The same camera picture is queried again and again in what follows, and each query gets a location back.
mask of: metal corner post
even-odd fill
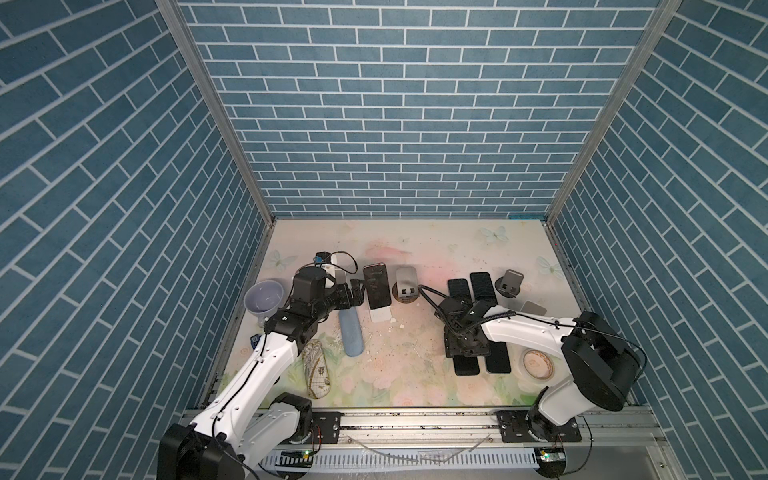
[[[571,195],[571,192],[576,187],[581,174],[587,169],[592,155],[598,149],[600,142],[603,141],[603,137],[605,137],[608,128],[611,126],[614,118],[616,118],[616,114],[624,103],[624,99],[629,95],[632,85],[634,85],[637,77],[643,71],[645,63],[650,58],[650,54],[653,53],[659,40],[661,40],[661,35],[664,34],[681,2],[682,0],[659,1],[659,5],[648,20],[643,36],[637,43],[637,47],[632,50],[624,70],[616,80],[616,85],[605,102],[605,106],[595,120],[586,140],[581,145],[573,166],[565,175],[560,190],[558,190],[554,200],[549,205],[546,213],[547,224],[552,225],[558,215],[560,215],[565,202],[568,200],[568,196]]]
[[[270,210],[270,205],[266,202],[266,199],[259,189],[259,185],[256,182],[256,178],[253,175],[253,169],[250,167],[248,158],[246,157],[243,145],[237,138],[232,122],[230,121],[227,110],[221,103],[221,98],[216,92],[213,80],[211,80],[208,74],[208,69],[203,62],[203,58],[200,56],[200,52],[197,50],[192,32],[187,25],[187,21],[184,19],[184,14],[181,11],[181,7],[177,0],[156,0],[157,7],[160,9],[160,14],[163,15],[163,20],[168,25],[168,31],[170,35],[176,41],[176,46],[181,52],[181,56],[187,63],[187,67],[192,74],[197,88],[200,90],[200,94],[203,95],[203,100],[210,110],[211,116],[216,122],[216,126],[219,128],[221,137],[224,143],[227,145],[232,158],[234,159],[237,170],[243,177],[243,181],[248,187],[253,201],[256,202],[256,206],[261,212],[264,221],[268,227],[271,227],[275,221],[274,215]]]

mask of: smartphone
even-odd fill
[[[374,263],[362,269],[362,278],[366,282],[368,307],[371,310],[392,305],[392,294],[389,291],[389,278],[384,263]]]

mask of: floral tablecloth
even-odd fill
[[[355,278],[362,278],[363,266],[384,262],[391,286],[396,270],[410,265],[420,283],[445,292],[449,279],[489,272],[495,280],[512,268],[525,275],[521,293],[515,299],[498,296],[500,304],[519,308],[530,300],[548,315],[579,314],[544,228],[533,220],[279,220],[258,279],[278,280],[288,291],[296,268],[315,252],[334,250],[357,259]],[[352,269],[342,256],[339,261]],[[520,368],[525,350],[509,345],[513,373],[487,373],[481,359],[480,375],[459,377],[445,357],[442,324],[429,304],[421,298],[409,304],[393,299],[391,308],[393,320],[372,323],[367,301],[357,307],[366,348],[354,358],[344,353],[338,313],[319,325],[315,338],[323,344],[332,388],[313,400],[315,407],[530,405],[543,385],[564,375],[563,364],[553,359],[555,375],[534,381]],[[251,354],[249,338],[259,331],[256,318],[247,314],[224,384]],[[285,371],[264,404],[281,392],[306,396],[301,359]]]

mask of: brick pattern wallpaper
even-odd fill
[[[555,225],[689,478],[768,478],[766,25],[684,0]]]
[[[279,217],[541,217],[656,3],[181,2]]]
[[[0,478],[144,478],[263,222],[153,0],[0,2]]]

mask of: table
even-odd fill
[[[315,252],[346,250],[360,271],[386,263],[390,286],[401,266],[416,268],[419,282],[448,292],[452,278],[489,272],[495,280],[512,268],[525,275],[520,294],[501,305],[519,308],[530,300],[550,316],[578,316],[580,310],[558,265],[544,227],[537,220],[278,220],[258,280],[274,279],[290,290],[296,269],[311,262]],[[339,256],[345,268],[352,264]],[[392,299],[393,321],[372,323],[366,302],[357,307],[366,344],[362,355],[345,355],[339,317],[331,313],[315,336],[323,344],[331,381],[329,395],[313,400],[315,407],[491,406],[531,405],[543,385],[565,375],[564,363],[553,359],[555,374],[535,382],[519,359],[524,349],[509,345],[513,373],[458,377],[445,357],[443,325],[434,310],[419,298],[414,303]],[[238,330],[223,385],[252,353],[249,338],[260,331],[257,319],[246,313]],[[303,362],[297,360],[272,388],[264,406],[280,393],[306,396]]]

